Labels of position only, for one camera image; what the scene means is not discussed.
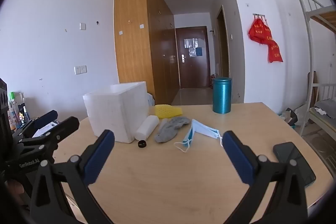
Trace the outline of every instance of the screw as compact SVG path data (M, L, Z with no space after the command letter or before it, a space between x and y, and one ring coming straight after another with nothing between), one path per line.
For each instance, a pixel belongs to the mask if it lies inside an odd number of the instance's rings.
M289 161L289 164L290 164L291 166L296 166L297 162L296 162L296 160L290 160L290 161Z
M258 157L258 160L261 161L261 162L266 162L267 161L267 157L265 155L260 155Z
M41 166L42 166L42 167L47 166L47 164L48 164L48 161L47 161L47 160L43 160L43 161L41 161Z
M79 160L79 156L77 156L77 155L73 155L73 156L71 156L71 158L70 158L70 161L71 162L77 162Z

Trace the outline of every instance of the metal bed frame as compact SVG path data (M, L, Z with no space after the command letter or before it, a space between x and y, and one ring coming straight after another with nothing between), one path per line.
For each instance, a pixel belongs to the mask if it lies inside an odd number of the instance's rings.
M320 21L324 22L326 25L330 27L333 31L336 32L336 27L332 25L330 22L328 22L325 18L321 17L321 14L328 13L328 12L334 12L336 11L336 6L331 5L328 7L324 7L321 3L319 3L317 0L307 0L309 3L310 11L306 10L305 4L303 0L300 0L301 8L303 11L304 19L306 22L306 27L307 27L307 33L308 33L308 43L309 43L309 56L310 56L310 78L309 78L309 86L308 86L308 98L307 98L307 111L305 112L304 115L304 120L303 120L303 125L301 126L300 130L300 136L303 134L303 130L305 128L305 124L309 119L311 119L313 122L315 122L318 126L320 126L324 131L326 131L335 141L336 141L336 132L332 130L327 124L322 122L320 119L312 115L309 111L310 109L310 103L311 103L311 97L312 97L312 92L313 88L317 88L317 94L316 94L316 100L315 102L318 101L319 98L319 92L321 89L323 89L323 94L321 100L324 99L329 99L334 97L334 89L336 87L336 84L315 84L313 83L314 81L314 69L313 69L313 45L312 45L312 36L311 36L311 29L310 29L310 19L312 17L318 18Z

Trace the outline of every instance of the black bottle cap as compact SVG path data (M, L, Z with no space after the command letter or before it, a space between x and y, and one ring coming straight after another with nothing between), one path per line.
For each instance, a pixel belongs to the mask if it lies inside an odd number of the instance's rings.
M139 142L138 142L138 146L139 146L140 148L144 148L144 147L146 147L146 145L147 145L147 143L146 143L145 140L142 140L142 141L139 141Z

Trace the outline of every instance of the teal canister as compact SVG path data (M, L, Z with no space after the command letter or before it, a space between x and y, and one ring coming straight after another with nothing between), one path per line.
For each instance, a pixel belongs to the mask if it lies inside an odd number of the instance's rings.
M217 77L213 80L212 110L225 114L231 111L232 79Z

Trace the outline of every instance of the wall outlet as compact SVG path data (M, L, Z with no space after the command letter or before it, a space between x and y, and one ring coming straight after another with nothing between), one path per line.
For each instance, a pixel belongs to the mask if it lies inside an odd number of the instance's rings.
M81 66L81 73L87 73L86 66Z
M76 66L75 67L75 74L76 75L80 75L81 74L81 67L80 66Z

